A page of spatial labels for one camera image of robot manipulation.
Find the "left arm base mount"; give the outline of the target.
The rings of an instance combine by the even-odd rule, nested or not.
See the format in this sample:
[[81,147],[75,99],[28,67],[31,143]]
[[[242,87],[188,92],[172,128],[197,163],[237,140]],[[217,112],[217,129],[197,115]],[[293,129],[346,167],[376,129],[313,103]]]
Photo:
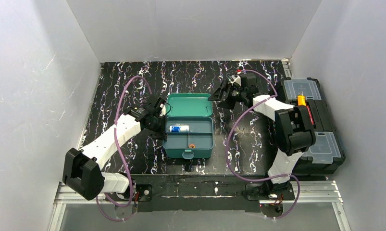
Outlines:
[[[152,200],[153,186],[150,184],[135,184],[133,185],[134,197],[133,200],[137,202],[149,202]],[[128,201],[130,191],[127,189],[124,193],[111,192],[108,193],[114,201]]]

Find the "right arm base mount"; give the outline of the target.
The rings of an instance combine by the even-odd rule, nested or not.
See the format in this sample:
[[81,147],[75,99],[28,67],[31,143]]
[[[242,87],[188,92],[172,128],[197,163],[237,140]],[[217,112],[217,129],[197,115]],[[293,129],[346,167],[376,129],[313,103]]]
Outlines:
[[273,203],[294,200],[296,197],[289,181],[281,184],[273,184],[271,181],[249,183],[245,185],[242,195],[249,201],[270,200]]

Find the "teal medicine box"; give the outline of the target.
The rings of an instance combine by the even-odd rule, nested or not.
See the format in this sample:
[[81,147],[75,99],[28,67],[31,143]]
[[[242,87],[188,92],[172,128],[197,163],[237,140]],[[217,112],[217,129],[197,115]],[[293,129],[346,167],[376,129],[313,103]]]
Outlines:
[[208,159],[214,148],[212,102],[208,93],[172,93],[167,98],[163,148],[169,158]]

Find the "teal insert tray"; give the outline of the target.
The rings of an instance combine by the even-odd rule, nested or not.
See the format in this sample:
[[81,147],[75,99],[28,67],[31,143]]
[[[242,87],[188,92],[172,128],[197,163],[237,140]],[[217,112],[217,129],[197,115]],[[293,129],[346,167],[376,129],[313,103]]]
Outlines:
[[[187,133],[171,133],[172,125],[189,125]],[[165,149],[187,149],[194,145],[195,149],[209,150],[214,146],[213,119],[210,117],[182,117],[170,116],[166,123],[167,141],[163,143]]]

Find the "white ointment tube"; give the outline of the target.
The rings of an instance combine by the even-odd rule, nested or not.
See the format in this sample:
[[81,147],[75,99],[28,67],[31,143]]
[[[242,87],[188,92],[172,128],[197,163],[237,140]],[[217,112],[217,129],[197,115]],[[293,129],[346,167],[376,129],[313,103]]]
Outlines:
[[169,127],[171,133],[187,133],[189,132],[189,125],[172,125]]

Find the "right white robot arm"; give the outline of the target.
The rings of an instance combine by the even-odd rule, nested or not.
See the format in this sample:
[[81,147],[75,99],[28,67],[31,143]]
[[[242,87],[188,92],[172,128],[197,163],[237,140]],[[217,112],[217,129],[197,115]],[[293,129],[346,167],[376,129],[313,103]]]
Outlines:
[[225,79],[220,87],[208,98],[218,102],[219,107],[234,109],[236,103],[243,103],[248,109],[238,118],[254,111],[267,116],[274,122],[277,153],[267,177],[259,182],[273,186],[289,182],[293,168],[300,157],[316,142],[311,114],[305,96],[297,96],[296,105],[277,100],[277,90],[273,85],[272,95],[260,94],[260,79],[268,84],[270,80],[254,70],[238,71],[231,81]]

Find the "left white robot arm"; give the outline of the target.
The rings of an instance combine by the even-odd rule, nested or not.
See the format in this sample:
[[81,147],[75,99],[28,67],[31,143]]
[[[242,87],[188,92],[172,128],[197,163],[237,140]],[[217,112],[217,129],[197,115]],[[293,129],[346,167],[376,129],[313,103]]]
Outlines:
[[131,138],[148,129],[155,139],[165,138],[166,100],[149,96],[140,106],[124,110],[114,125],[80,150],[71,148],[64,160],[62,181],[86,200],[100,193],[125,193],[133,196],[131,177],[106,173],[108,160]]

